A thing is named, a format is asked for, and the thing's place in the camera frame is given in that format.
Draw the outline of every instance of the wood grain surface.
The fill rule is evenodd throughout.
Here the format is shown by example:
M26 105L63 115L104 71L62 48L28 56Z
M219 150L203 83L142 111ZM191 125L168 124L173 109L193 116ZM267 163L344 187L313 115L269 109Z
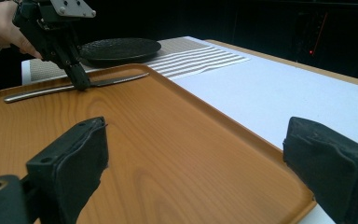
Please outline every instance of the wood grain surface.
M166 77L140 64L90 76L143 72L150 76L13 104L3 98L68 80L0 91L0 175L23 178L40 150L103 116L109 167L77 223L296 223L313 208L279 149Z

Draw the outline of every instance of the silver utensil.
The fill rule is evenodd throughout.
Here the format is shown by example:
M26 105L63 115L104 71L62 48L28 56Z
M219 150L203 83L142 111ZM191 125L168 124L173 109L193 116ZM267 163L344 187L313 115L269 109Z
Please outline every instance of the silver utensil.
M110 78L110 79L101 80L101 81L92 81L90 87L93 88L93 87L103 87L103 86L108 86L108 85L114 85L114 84L118 84L118 83L122 83L122 82L126 82L126 81L135 80L140 77L146 77L147 75L149 75L149 73L143 73L140 75L133 75L133 76L127 76L127 77L115 77L115 78ZM75 90L75 89L76 88L73 85L68 85L68 86L62 86L62 87L47 88L47 89L43 89L43 90L27 91L27 92L9 95L4 98L4 101L5 101L5 103L10 104L10 103L14 103L14 102L17 102L20 100L33 98L36 96L47 95L47 94L60 92L60 91L70 91L70 90Z

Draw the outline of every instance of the white table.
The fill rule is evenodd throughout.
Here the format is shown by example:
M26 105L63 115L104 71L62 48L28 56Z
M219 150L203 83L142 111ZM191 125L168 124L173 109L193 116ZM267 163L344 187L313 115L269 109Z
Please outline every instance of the white table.
M358 79L186 38L250 60L172 81L274 146L282 149L291 117L320 122L358 143L358 84L352 83ZM317 205L301 223L334 221Z

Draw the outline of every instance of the striped placemat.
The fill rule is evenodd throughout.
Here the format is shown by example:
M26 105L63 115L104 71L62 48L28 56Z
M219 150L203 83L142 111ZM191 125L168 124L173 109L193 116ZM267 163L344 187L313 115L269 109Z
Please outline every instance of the striped placemat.
M160 40L161 49L156 57L144 64L154 69L169 79L177 79L202 73L204 71L228 66L234 63L242 63L250 60L249 58L204 45L185 37ZM85 71L92 72L101 68L90 67L82 64ZM42 62L38 59L30 60L28 83L40 82L58 77L65 77L66 74L55 63Z

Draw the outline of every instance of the knife blade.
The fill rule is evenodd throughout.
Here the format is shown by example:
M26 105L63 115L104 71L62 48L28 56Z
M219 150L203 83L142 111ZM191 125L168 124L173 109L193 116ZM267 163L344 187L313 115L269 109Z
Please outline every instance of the knife blade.
M141 77L146 77L148 75L149 75L149 73L142 73L142 74L133 75L133 76L115 77L115 78L110 78L110 79L106 79L106 80L92 81L90 87L95 88L95 87L114 85L114 84L118 84L118 83L122 83L122 82L126 82L126 81L135 80L135 79L138 79ZM22 92L22 93L18 93L18 94L9 95L4 98L4 102L7 104L11 104L11 103L14 103L17 101L33 98L36 96L47 95L47 94L61 92L61 91L70 91L70 90L75 90L75 89L76 88L74 85L68 85L68 86L61 86L61 87L52 87L52 88L47 88L47 89L43 89L43 90L26 91L26 92Z

